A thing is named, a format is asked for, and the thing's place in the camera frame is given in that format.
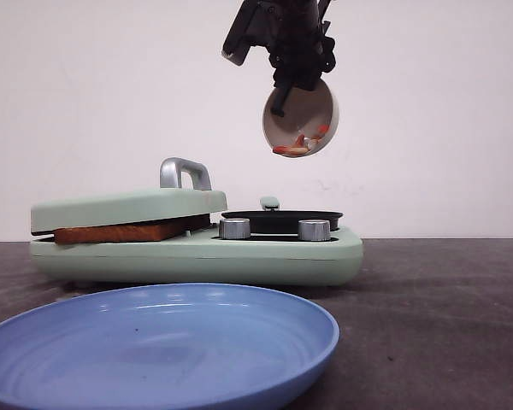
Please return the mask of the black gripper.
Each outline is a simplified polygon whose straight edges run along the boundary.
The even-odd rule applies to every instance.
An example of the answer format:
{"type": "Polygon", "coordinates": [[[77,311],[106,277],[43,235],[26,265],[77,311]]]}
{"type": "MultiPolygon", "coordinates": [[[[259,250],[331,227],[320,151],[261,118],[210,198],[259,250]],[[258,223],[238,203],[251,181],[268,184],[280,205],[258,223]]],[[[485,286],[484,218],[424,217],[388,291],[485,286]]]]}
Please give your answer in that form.
{"type": "Polygon", "coordinates": [[[313,91],[323,73],[336,65],[335,40],[327,35],[324,19],[330,5],[322,1],[274,1],[275,33],[267,46],[274,68],[272,114],[284,117],[284,104],[292,87],[313,91]]]}

